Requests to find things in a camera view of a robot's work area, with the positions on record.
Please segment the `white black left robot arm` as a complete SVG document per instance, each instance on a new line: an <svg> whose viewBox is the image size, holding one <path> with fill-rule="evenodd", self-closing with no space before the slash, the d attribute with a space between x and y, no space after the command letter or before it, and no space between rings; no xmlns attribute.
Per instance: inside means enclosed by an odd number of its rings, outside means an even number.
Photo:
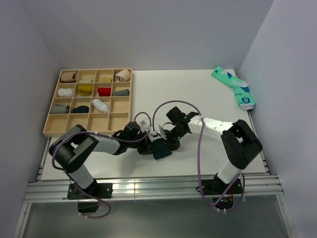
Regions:
<svg viewBox="0 0 317 238"><path fill-rule="evenodd" d="M89 155L94 151L120 155L128 148L136 149L141 155L153 152L147 132L135 122L129 122L113 135L89 132L77 124L50 146L49 154L54 157L52 165L58 162L58 169L79 185L79 193L91 198L96 194L97 182L84 165Z"/></svg>

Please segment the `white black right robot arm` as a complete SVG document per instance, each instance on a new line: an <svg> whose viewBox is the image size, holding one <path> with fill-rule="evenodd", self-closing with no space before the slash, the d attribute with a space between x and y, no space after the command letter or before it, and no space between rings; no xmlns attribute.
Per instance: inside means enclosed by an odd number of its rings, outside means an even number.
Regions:
<svg viewBox="0 0 317 238"><path fill-rule="evenodd" d="M170 151L177 150L180 139L188 133L202 134L222 142L228 161L215 176L214 187L219 193L226 193L232 180L263 150L255 133L242 119L219 121L197 112L185 114L178 107L172 108L166 116L174 126L172 130L164 131L165 144Z"/></svg>

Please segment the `white sock black stripes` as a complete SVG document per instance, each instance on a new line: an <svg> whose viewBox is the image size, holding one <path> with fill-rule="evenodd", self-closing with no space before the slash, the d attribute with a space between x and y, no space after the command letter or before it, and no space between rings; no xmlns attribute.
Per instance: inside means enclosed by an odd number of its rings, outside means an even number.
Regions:
<svg viewBox="0 0 317 238"><path fill-rule="evenodd" d="M107 104L102 102L100 99L93 99L92 105L100 112L100 113L108 113L109 107Z"/></svg>

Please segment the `dark green reindeer sock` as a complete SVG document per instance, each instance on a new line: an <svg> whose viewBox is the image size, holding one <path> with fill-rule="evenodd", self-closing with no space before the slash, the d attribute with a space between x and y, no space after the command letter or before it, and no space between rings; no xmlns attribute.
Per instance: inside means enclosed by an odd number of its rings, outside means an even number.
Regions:
<svg viewBox="0 0 317 238"><path fill-rule="evenodd" d="M171 155L171 151L166 148L162 139L156 139L152 142L153 158L160 160Z"/></svg>

